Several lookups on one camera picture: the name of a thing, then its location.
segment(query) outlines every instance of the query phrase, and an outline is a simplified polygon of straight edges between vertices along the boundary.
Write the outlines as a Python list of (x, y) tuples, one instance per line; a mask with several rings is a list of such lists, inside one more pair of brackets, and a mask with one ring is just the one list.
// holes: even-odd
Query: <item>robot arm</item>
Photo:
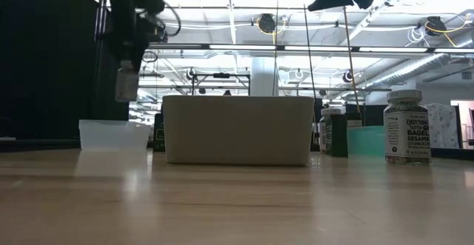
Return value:
[(141, 60), (151, 41), (168, 40), (165, 24), (157, 17), (164, 10), (164, 0), (110, 0), (112, 31), (105, 33), (104, 40), (113, 57), (120, 63), (116, 80), (116, 100), (136, 101), (138, 73)]
[(113, 30), (101, 38), (107, 42), (117, 62), (131, 61), (134, 72), (138, 73), (150, 43), (149, 33), (156, 32), (154, 40), (167, 42), (164, 25), (157, 25), (156, 18), (164, 10), (164, 0), (110, 0), (110, 3)]

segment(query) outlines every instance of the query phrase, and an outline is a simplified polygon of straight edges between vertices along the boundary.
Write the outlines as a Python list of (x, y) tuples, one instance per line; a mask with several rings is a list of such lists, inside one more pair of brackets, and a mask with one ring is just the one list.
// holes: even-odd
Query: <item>white bottle cap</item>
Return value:
[(321, 115), (341, 115), (341, 110), (337, 108), (321, 109)]
[(387, 93), (387, 101), (399, 99), (413, 99), (414, 101), (421, 101), (423, 94), (420, 90), (396, 90)]

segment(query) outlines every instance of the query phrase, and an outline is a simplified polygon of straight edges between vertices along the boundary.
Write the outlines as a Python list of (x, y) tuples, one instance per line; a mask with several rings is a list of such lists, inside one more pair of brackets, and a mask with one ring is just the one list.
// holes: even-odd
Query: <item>white plastic bin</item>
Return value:
[(150, 127), (129, 121), (79, 120), (83, 150), (145, 150)]

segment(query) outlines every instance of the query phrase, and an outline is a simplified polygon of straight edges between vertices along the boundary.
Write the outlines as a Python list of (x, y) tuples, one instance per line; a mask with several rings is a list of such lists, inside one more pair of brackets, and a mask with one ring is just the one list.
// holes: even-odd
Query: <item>table surface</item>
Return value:
[(473, 244), (474, 163), (303, 167), (151, 152), (0, 154), (0, 244)]

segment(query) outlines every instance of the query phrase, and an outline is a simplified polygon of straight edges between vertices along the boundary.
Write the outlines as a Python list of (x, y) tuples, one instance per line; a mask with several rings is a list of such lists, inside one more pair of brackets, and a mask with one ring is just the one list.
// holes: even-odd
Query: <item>dark green box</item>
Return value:
[(330, 115), (326, 120), (326, 154), (347, 157), (346, 115)]
[(155, 128), (153, 130), (153, 152), (165, 152), (164, 120), (163, 114), (155, 115)]

